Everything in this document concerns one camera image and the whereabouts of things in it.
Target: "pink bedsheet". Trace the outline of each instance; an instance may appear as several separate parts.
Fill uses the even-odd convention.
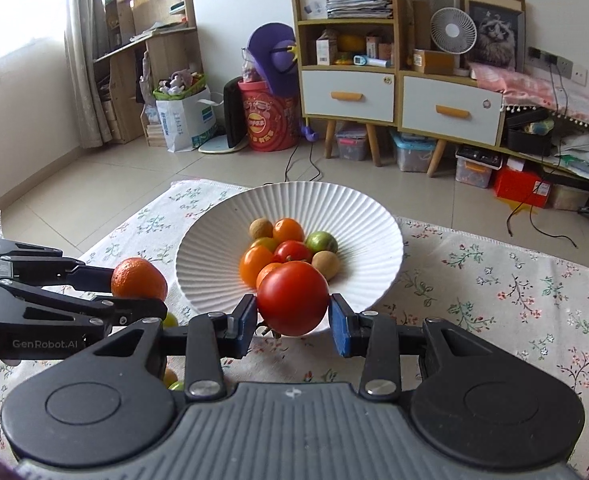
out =
[[[501,92],[505,104],[537,105],[556,110],[558,102],[561,113],[589,124],[589,98],[577,91],[564,91],[561,86],[553,87],[550,81],[494,66],[471,63],[471,68],[475,71],[479,88]]]

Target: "cabinet leg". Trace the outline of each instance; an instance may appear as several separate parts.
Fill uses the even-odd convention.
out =
[[[379,156],[379,141],[377,140],[377,128],[374,124],[366,123],[366,132],[368,133],[368,142],[370,143],[370,151],[373,154],[373,162],[375,166],[381,166],[381,158]]]
[[[432,158],[430,159],[430,166],[428,167],[428,176],[432,178],[435,174],[435,171],[439,167],[439,163],[441,162],[441,157],[444,156],[444,150],[446,149],[447,142],[443,139],[439,139],[437,141],[437,146],[435,148],[435,152],[432,154]]]
[[[337,121],[328,120],[326,123],[326,158],[332,157],[332,142],[334,140],[335,129],[337,128]]]

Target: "white bowl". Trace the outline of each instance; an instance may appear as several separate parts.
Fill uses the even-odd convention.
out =
[[[401,267],[401,231],[379,202],[327,182],[270,184],[217,204],[181,240],[177,281],[195,311],[230,313],[244,294],[254,293],[239,278],[238,267],[252,243],[248,228],[261,217],[272,222],[294,218],[306,235],[327,231],[337,238],[342,268],[329,287],[355,312],[375,305]],[[328,327],[326,316],[313,332]]]

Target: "wall socket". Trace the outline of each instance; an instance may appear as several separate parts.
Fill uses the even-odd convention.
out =
[[[553,74],[557,72],[561,77],[570,79],[580,85],[585,86],[588,79],[588,71],[585,67],[573,63],[571,60],[566,59],[556,54],[552,54],[545,50],[540,50],[533,46],[529,46],[527,50],[527,60],[529,65],[536,66],[541,70],[550,71],[550,67],[556,67],[553,69]]]
[[[582,67],[580,64],[574,63],[572,65],[572,77],[571,80],[582,86],[588,83],[588,70]]]

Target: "white drawer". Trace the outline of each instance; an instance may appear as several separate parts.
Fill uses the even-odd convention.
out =
[[[500,114],[501,94],[497,92],[436,79],[403,77],[401,130],[421,130],[494,146]]]
[[[395,120],[394,74],[303,70],[302,81],[306,114],[389,123]]]

